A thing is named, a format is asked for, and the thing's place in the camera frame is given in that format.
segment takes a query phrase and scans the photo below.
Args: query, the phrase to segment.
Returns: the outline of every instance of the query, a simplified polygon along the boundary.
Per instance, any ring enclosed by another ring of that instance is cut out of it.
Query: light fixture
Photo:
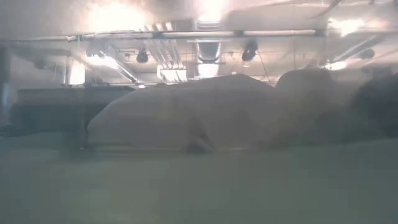
[[[340,36],[344,37],[364,27],[366,23],[362,19],[347,19],[339,21],[334,18],[330,18],[328,20],[328,25],[330,28],[338,30]]]
[[[89,30],[93,32],[139,30],[147,23],[141,10],[119,2],[94,5],[88,20]]]
[[[255,40],[249,41],[243,50],[242,61],[249,62],[256,56],[257,42]]]
[[[335,71],[341,70],[347,67],[347,62],[340,61],[340,62],[333,62],[333,63],[326,63],[325,69]]]
[[[148,54],[146,49],[141,49],[137,54],[137,62],[138,63],[147,63],[148,62]]]

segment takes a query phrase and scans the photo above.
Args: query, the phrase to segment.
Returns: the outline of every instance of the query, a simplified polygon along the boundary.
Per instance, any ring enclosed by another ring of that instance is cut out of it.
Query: white car cover
[[[274,88],[245,75],[134,91],[88,126],[88,143],[107,149],[181,150],[197,130],[215,149],[248,148],[282,116]]]

